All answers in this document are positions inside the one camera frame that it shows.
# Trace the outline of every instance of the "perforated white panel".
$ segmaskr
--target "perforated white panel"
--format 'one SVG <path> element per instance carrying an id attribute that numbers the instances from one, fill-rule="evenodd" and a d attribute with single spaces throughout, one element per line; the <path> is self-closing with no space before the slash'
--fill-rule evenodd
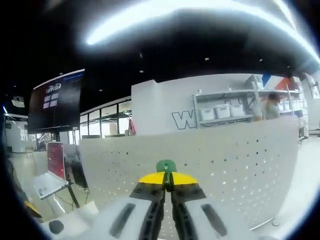
<path id="1" fill-rule="evenodd" d="M 175 161 L 205 194 L 243 214 L 254 228 L 273 218 L 288 192 L 298 155 L 293 117 L 175 134 L 80 141 L 84 173 L 98 209 L 129 195 L 159 160 Z M 159 238 L 175 240 L 170 195 Z"/>

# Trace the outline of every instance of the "window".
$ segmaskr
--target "window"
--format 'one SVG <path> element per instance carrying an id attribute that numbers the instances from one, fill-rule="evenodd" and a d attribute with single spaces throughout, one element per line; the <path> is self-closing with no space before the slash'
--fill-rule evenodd
<path id="1" fill-rule="evenodd" d="M 119 133 L 124 134 L 129 129 L 129 117 L 131 117 L 131 101 L 119 104 Z"/>
<path id="2" fill-rule="evenodd" d="M 75 144 L 79 145 L 79 140 L 80 140 L 79 130 L 74 131 L 74 138 L 75 138 Z"/>
<path id="3" fill-rule="evenodd" d="M 69 144 L 79 145 L 79 130 L 68 131 Z"/>
<path id="4" fill-rule="evenodd" d="M 88 115 L 80 116 L 80 137 L 83 135 L 89 135 L 88 133 Z"/>
<path id="5" fill-rule="evenodd" d="M 117 118 L 117 105 L 101 109 L 102 138 L 118 134 Z"/>
<path id="6" fill-rule="evenodd" d="M 100 111 L 89 113 L 89 134 L 100 136 Z"/>
<path id="7" fill-rule="evenodd" d="M 68 131 L 69 144 L 75 144 L 73 132 L 74 131 Z"/>

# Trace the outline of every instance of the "television screen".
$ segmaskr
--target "television screen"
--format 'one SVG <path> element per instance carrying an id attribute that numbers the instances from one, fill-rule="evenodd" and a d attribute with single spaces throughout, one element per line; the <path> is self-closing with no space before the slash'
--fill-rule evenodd
<path id="1" fill-rule="evenodd" d="M 79 129 L 81 78 L 84 71 L 61 75 L 33 89 L 28 114 L 29 134 Z"/>

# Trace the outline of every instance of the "white shelf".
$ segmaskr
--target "white shelf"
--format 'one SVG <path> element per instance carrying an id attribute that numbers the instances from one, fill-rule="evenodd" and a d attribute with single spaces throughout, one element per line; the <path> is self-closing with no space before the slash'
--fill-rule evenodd
<path id="1" fill-rule="evenodd" d="M 293 109 L 294 112 L 302 111 L 302 108 Z M 281 111 L 280 114 L 292 113 L 292 110 Z"/>
<path id="2" fill-rule="evenodd" d="M 253 115 L 244 115 L 244 116 L 233 116 L 233 117 L 226 117 L 226 118 L 218 118 L 218 119 L 212 119 L 212 120 L 204 120 L 204 121 L 199 121 L 201 125 L 203 124 L 214 124 L 214 123 L 220 123 L 220 122 L 228 122 L 228 121 L 236 121 L 239 119 L 250 119 L 252 118 Z"/>
<path id="3" fill-rule="evenodd" d="M 291 95 L 299 95 L 301 92 L 299 91 L 289 91 Z M 265 97 L 271 93 L 277 93 L 281 96 L 287 96 L 288 91 L 286 90 L 276 90 L 276 89 L 263 89 L 258 90 L 259 96 Z M 197 102 L 210 102 L 218 99 L 233 99 L 233 98 L 243 98 L 248 95 L 254 95 L 255 91 L 253 89 L 244 89 L 244 90 L 232 90 L 232 91 L 224 91 L 224 92 L 216 92 L 211 94 L 196 94 L 195 98 Z"/>
<path id="4" fill-rule="evenodd" d="M 217 99 L 243 98 L 248 94 L 254 94 L 254 93 L 255 91 L 251 89 L 233 90 L 233 91 L 216 92 L 211 94 L 197 94 L 195 95 L 195 98 L 197 102 L 209 102 Z"/>
<path id="5" fill-rule="evenodd" d="M 289 91 L 291 95 L 299 95 L 301 92 L 300 91 Z M 261 96 L 267 96 L 271 93 L 277 93 L 280 96 L 287 96 L 288 91 L 287 90 L 276 90 L 276 89 L 263 89 L 263 90 L 258 90 L 259 95 Z"/>

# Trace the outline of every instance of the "white wall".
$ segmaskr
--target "white wall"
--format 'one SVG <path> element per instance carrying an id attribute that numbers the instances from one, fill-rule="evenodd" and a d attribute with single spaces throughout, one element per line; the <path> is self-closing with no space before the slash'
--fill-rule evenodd
<path id="1" fill-rule="evenodd" d="M 60 142 L 64 144 L 69 144 L 68 140 L 68 132 L 67 131 L 62 131 L 59 133 L 60 135 Z"/>
<path id="2" fill-rule="evenodd" d="M 25 153 L 26 147 L 36 147 L 36 135 L 28 134 L 26 128 L 26 121 L 10 121 L 6 123 L 11 124 L 11 128 L 5 129 L 6 144 L 12 147 L 13 153 Z"/>
<path id="3" fill-rule="evenodd" d="M 132 120 L 137 135 L 154 135 L 196 128 L 192 95 L 245 89 L 252 74 L 215 74 L 156 83 L 154 80 L 131 88 Z M 275 88 L 283 77 L 272 76 L 265 88 Z"/>

